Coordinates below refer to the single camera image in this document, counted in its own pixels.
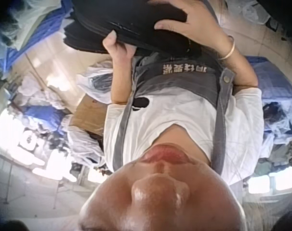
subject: lips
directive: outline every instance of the lips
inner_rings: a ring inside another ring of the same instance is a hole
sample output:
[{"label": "lips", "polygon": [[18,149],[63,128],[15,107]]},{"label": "lips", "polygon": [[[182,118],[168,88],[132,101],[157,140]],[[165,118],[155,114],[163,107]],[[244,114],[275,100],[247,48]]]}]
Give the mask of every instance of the lips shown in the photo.
[{"label": "lips", "polygon": [[159,144],[149,149],[140,159],[143,163],[155,163],[158,161],[166,161],[171,164],[191,163],[189,157],[178,148]]}]

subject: bracelet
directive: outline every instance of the bracelet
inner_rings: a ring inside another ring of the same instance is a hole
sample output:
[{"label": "bracelet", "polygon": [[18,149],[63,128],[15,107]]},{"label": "bracelet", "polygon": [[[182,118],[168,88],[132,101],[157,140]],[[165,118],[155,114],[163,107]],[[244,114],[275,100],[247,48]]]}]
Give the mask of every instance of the bracelet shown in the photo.
[{"label": "bracelet", "polygon": [[234,50],[235,50],[235,46],[236,46],[235,39],[234,39],[233,36],[230,36],[230,35],[229,35],[229,37],[230,37],[231,39],[233,39],[233,47],[232,47],[231,51],[230,51],[225,57],[223,57],[223,58],[219,58],[218,60],[224,60],[224,59],[227,59],[229,56],[232,55],[232,53],[233,53]]}]

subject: gray overalls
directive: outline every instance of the gray overalls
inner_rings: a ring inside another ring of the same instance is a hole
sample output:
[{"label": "gray overalls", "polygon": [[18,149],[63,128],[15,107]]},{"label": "gray overalls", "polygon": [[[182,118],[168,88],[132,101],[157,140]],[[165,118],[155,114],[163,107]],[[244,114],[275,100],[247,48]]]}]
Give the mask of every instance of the gray overalls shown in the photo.
[{"label": "gray overalls", "polygon": [[[123,146],[134,98],[169,87],[179,87],[199,95],[217,110],[211,157],[212,169],[221,175],[226,150],[225,112],[232,93],[234,73],[223,70],[214,54],[202,49],[194,60],[162,58],[158,53],[136,62],[133,93],[126,105],[115,143],[114,171],[123,166]],[[194,113],[201,113],[198,108]]]}]

